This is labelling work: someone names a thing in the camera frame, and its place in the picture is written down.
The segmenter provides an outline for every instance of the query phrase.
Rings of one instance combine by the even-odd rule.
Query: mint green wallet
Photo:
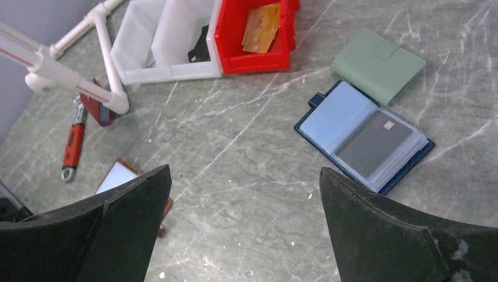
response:
[[[389,105],[425,66],[425,60],[369,29],[349,41],[332,71],[383,105]]]

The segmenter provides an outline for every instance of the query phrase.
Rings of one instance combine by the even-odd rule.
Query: gray marble floor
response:
[[[428,62],[390,110],[437,147],[389,197],[497,227],[495,0],[302,0],[291,70],[128,87],[128,114],[87,122],[72,184],[60,166],[76,93],[35,95],[0,147],[0,177],[41,213],[91,196],[117,157],[145,171],[168,163],[175,204],[146,281],[340,281],[318,193],[333,165],[292,127],[339,79],[329,65],[364,26]],[[95,31],[61,61],[106,80]]]

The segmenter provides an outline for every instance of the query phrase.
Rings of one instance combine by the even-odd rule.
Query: wrench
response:
[[[85,121],[88,111],[81,102],[80,96],[74,98],[73,103],[76,105],[76,115],[69,132],[68,142],[62,162],[62,180],[71,182],[76,176],[79,156],[83,145],[83,134],[85,133]]]

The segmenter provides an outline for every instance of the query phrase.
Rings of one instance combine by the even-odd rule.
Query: metal wrench head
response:
[[[73,103],[76,105],[76,114],[73,120],[73,124],[77,125],[78,123],[85,123],[88,111],[85,109],[85,106],[81,102],[81,98],[79,95],[77,95],[77,97],[73,99]]]
[[[76,170],[72,167],[66,167],[65,169],[62,170],[62,180],[64,182],[71,182],[75,179],[76,176]]]

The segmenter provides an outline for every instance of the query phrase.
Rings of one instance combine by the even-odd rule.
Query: white pvc pipe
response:
[[[49,89],[57,86],[57,84],[50,80],[43,78],[34,73],[29,73],[24,77],[26,85],[31,88],[35,93],[46,93]]]
[[[68,34],[66,34],[57,43],[50,46],[50,55],[53,58],[60,57],[67,48],[75,43],[79,38],[89,31],[94,25],[94,18],[89,16],[95,12],[107,17],[110,13],[121,4],[124,0],[107,0],[95,6],[85,18],[77,24]]]
[[[0,35],[0,55],[26,67],[33,67],[38,62],[35,51],[3,34]]]
[[[106,91],[94,83],[82,79],[76,71],[57,62],[48,55],[42,53],[37,53],[36,55],[38,62],[34,66],[28,67],[30,72],[44,79],[51,80],[57,85],[69,89],[76,88],[79,92],[102,102],[104,106],[118,114],[124,114],[128,111],[129,104],[127,97]]]
[[[92,28],[93,24],[86,18],[77,24],[68,34],[64,35],[57,43],[50,46],[50,56],[57,59],[67,48],[81,38],[87,31]]]
[[[0,35],[3,35],[14,42],[17,42],[20,45],[24,46],[26,49],[32,51],[39,51],[43,47],[42,44],[33,41],[31,38],[28,38],[24,34],[16,31],[3,22],[0,22]]]
[[[114,63],[112,62],[112,59],[110,57],[111,44],[109,39],[109,32],[107,31],[106,26],[106,18],[100,13],[94,13],[92,16],[95,22],[95,28],[97,29],[97,34],[99,36],[100,48],[102,50],[102,56],[104,58],[104,64],[106,67],[110,90],[120,96],[126,97],[127,95],[123,90],[121,79],[119,78],[116,67],[114,66]]]

